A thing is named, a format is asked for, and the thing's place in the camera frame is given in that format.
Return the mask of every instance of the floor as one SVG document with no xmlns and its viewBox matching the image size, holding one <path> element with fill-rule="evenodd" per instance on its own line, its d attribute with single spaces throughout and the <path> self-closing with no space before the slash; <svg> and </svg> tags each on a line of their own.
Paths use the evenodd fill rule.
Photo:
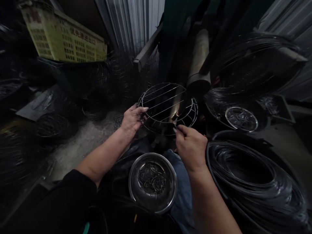
<svg viewBox="0 0 312 234">
<path fill-rule="evenodd" d="M 114 133 L 116 114 L 116 111 L 108 112 L 106 118 L 100 123 L 92 121 L 81 123 L 78 133 L 52 153 L 51 158 L 55 159 L 51 173 L 52 180 L 61 180 L 76 168 L 84 157 Z"/>
<path fill-rule="evenodd" d="M 106 119 L 94 124 L 88 121 L 81 125 L 79 132 L 67 143 L 57 149 L 51 157 L 56 162 L 51 174 L 52 180 L 61 180 L 74 169 L 93 149 L 101 145 L 114 132 L 116 111 L 107 114 Z M 310 204 L 312 204 L 312 156 L 309 154 L 295 130 L 286 124 L 271 126 L 254 135 L 264 138 L 274 145 L 273 150 L 292 166 L 301 179 Z"/>
</svg>

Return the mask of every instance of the metal sheet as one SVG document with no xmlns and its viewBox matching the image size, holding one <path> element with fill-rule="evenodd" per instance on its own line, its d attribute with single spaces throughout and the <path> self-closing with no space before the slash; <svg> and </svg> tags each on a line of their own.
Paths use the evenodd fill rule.
<svg viewBox="0 0 312 234">
<path fill-rule="evenodd" d="M 165 0 L 102 1 L 110 21 L 105 16 L 103 2 L 96 0 L 96 3 L 106 28 L 112 28 L 117 47 L 133 56 L 137 55 L 156 31 L 164 11 Z"/>
</svg>

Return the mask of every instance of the metal bowl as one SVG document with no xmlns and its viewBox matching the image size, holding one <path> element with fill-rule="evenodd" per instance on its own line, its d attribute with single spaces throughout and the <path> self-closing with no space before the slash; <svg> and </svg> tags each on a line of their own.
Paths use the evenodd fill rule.
<svg viewBox="0 0 312 234">
<path fill-rule="evenodd" d="M 163 192 L 159 195 L 156 195 L 155 192 L 146 192 L 138 181 L 140 169 L 148 162 L 157 164 L 168 178 Z M 133 200 L 156 214 L 164 214 L 172 207 L 176 198 L 176 172 L 164 156 L 157 153 L 146 153 L 138 157 L 133 163 L 129 174 L 128 186 Z"/>
<path fill-rule="evenodd" d="M 242 107 L 230 107 L 225 112 L 225 118 L 235 129 L 253 132 L 258 128 L 258 120 L 249 110 Z"/>
</svg>

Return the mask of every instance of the yellow box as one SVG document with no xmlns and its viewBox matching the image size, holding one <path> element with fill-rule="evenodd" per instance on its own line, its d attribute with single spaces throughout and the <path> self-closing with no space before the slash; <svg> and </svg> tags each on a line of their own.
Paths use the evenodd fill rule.
<svg viewBox="0 0 312 234">
<path fill-rule="evenodd" d="M 65 62 L 105 61 L 104 39 L 43 1 L 19 3 L 38 55 Z"/>
</svg>

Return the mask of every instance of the hand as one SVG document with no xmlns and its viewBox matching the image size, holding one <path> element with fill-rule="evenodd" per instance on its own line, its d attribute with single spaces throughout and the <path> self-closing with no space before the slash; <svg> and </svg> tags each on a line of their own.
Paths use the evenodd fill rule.
<svg viewBox="0 0 312 234">
<path fill-rule="evenodd" d="M 188 172 L 198 172 L 207 169 L 206 147 L 208 139 L 184 125 L 174 129 L 176 134 L 176 147 Z"/>
<path fill-rule="evenodd" d="M 123 114 L 124 118 L 120 128 L 126 132 L 136 133 L 136 131 L 142 125 L 142 123 L 139 120 L 139 116 L 142 113 L 145 113 L 148 109 L 149 109 L 148 107 L 137 108 L 137 105 L 134 104 Z"/>
</svg>

